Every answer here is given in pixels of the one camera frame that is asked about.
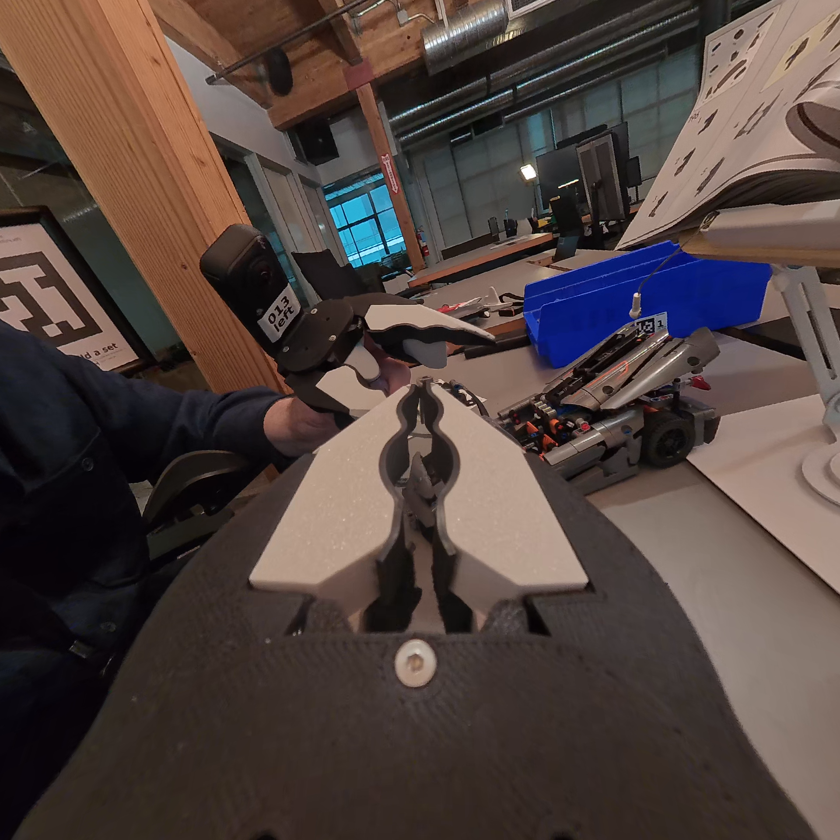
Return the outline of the grey curved lego panel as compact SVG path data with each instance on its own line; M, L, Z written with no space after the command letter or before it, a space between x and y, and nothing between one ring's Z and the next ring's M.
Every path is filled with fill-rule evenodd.
M423 456L420 452L413 454L402 485L402 496L411 529L433 547L438 525L438 496L443 484L430 459L430 455Z

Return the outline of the toy space shuttle model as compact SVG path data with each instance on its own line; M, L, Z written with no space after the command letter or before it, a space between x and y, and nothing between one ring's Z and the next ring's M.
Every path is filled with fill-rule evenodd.
M501 318L516 318L522 315L524 296L513 292L497 293L494 287L483 297L474 297L456 304L444 304L438 312L461 321L470 319L489 319L498 315Z

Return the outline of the blue storage bin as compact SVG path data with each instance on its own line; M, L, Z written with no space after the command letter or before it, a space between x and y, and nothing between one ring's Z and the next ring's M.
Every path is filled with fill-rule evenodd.
M559 369L633 320L637 289L638 318L667 312L677 338L756 322L771 270L699 259L668 241L528 284L522 316L537 352Z

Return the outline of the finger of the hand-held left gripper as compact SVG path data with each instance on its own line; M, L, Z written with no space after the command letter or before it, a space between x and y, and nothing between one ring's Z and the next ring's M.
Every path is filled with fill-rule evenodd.
M388 385L380 377L366 381L352 366L334 367L313 374L313 409L319 413L345 415L352 419L383 404L398 393L400 385Z
M491 347L494 335L415 303L375 303L363 315L373 341L392 357L410 363L446 363L448 346Z

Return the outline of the window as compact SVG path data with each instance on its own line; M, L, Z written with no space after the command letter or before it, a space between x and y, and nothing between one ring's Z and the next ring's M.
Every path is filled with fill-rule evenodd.
M332 221L354 268L406 251L389 187L379 177L325 193Z

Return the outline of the black computer monitor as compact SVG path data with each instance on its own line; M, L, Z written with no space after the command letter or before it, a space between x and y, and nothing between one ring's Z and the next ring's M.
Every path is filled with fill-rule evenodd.
M539 156L536 166L542 207L566 196L579 209L595 211L603 224L629 223L628 190L639 185L641 171L638 158L629 154L627 122L576 134Z

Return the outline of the narrow wooden post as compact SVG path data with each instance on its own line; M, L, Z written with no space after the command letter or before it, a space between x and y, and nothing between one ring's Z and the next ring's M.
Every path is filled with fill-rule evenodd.
M360 108L364 115L367 128L369 130L371 141L374 146L374 151L377 156L377 162L380 166L380 156L385 153L392 153L391 144L385 130L385 125L380 114L375 93L372 87L372 82L375 78L372 65L367 58L363 58L355 64L350 64L343 70L346 86L349 91L354 91L360 104ZM393 160L395 171L398 174L396 163ZM398 174L402 190L400 194L393 195L387 184L388 192L392 200L392 206L395 212L396 220L399 224L403 241L406 246L406 252L414 272L425 269L425 259L421 255L416 239L416 228L413 218L404 194L403 185Z

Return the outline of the person's dark clothing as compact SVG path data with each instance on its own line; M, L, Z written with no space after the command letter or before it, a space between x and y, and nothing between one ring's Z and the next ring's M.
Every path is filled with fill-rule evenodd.
M145 528L114 447L145 381L2 326L2 838L95 715L141 621Z

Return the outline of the person's left hand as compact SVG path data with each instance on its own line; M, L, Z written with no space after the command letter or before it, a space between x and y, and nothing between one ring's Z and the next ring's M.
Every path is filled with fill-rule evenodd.
M379 365L380 374L370 383L370 388L389 396L410 383L412 374L408 364L384 352L368 333L364 336L364 347ZM270 443L284 456L293 458L313 452L339 433L334 415L316 412L295 396L271 404L263 428Z

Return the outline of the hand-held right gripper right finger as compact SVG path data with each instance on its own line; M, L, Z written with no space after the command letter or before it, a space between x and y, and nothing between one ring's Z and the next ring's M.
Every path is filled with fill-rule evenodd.
M501 602L582 592L589 578L527 455L498 425L433 380L420 404L440 487L433 583L449 634L473 630Z

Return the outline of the lego car model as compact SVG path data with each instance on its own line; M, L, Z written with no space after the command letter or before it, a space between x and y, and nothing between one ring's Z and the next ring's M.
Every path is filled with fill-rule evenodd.
M677 338L630 322L492 421L588 495L714 441L718 412L683 392L710 390L702 374L719 353L708 328Z

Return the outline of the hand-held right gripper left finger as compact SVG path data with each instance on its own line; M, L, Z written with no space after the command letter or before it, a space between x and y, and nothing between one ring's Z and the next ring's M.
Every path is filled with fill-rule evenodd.
M419 396L403 387L311 457L250 573L254 588L336 602L373 632L408 628L421 592L398 483Z

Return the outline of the wooden desk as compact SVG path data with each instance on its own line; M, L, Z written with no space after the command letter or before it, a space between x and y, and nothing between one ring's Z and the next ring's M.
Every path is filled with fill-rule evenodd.
M553 249L556 237L551 233L529 234L485 245L463 255L443 259L436 265L417 272L408 283L408 289L418 290L436 282L449 284L476 274L492 270L531 256L546 249Z

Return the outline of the framed printed sign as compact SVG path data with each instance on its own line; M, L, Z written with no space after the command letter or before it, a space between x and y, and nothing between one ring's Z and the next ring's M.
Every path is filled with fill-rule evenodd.
M1 211L1 319L104 371L155 362L46 206Z

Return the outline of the lego instruction booklet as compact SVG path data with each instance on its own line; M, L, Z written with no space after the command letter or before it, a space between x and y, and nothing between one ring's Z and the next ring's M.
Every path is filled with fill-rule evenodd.
M705 41L696 103L618 249L711 212L838 198L838 1L768 2Z

